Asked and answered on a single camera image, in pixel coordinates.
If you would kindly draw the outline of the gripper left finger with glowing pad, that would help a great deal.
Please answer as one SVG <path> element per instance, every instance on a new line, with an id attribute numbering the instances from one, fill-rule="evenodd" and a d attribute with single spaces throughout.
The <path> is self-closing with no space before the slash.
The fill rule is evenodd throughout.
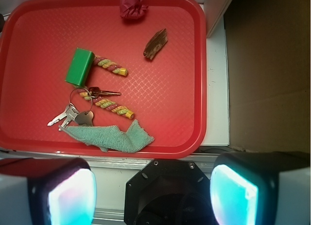
<path id="1" fill-rule="evenodd" d="M 2 225 L 90 225 L 96 206 L 94 173 L 82 158 L 3 158 Z"/>

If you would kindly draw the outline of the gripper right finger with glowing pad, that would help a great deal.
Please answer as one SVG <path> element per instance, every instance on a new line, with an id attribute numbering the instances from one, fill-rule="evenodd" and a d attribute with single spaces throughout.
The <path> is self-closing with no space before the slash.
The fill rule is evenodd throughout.
<path id="1" fill-rule="evenodd" d="M 220 225 L 309 225 L 310 154 L 221 154 L 211 173 L 210 197 Z"/>

